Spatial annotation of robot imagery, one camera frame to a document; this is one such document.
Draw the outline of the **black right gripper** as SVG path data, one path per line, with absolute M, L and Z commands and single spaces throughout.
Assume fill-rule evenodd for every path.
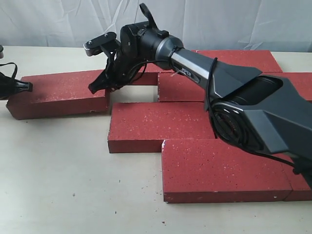
M 128 57 L 122 52 L 119 43 L 110 42 L 101 45 L 100 48 L 107 56 L 107 64 L 97 78 L 88 85 L 92 94 L 100 90 L 120 89 L 140 79 L 141 77 L 136 77 L 140 69 L 145 72 L 146 60 Z

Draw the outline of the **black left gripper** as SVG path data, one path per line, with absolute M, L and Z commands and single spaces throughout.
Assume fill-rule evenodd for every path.
M 4 73 L 0 74 L 0 99 L 8 100 L 10 96 L 16 95 L 18 92 L 32 92 L 33 84 L 31 82 L 16 81 L 16 74 L 11 77 Z

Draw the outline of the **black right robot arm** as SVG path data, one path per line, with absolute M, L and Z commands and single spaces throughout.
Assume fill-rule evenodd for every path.
M 92 93 L 133 83 L 148 63 L 173 70 L 204 90 L 216 137 L 257 156 L 286 154 L 295 174 L 311 176 L 312 105 L 288 78 L 192 52 L 148 22 L 125 25 L 120 36 L 105 33 L 86 42 L 84 50 L 88 56 L 107 56 L 104 71 L 89 85 Z

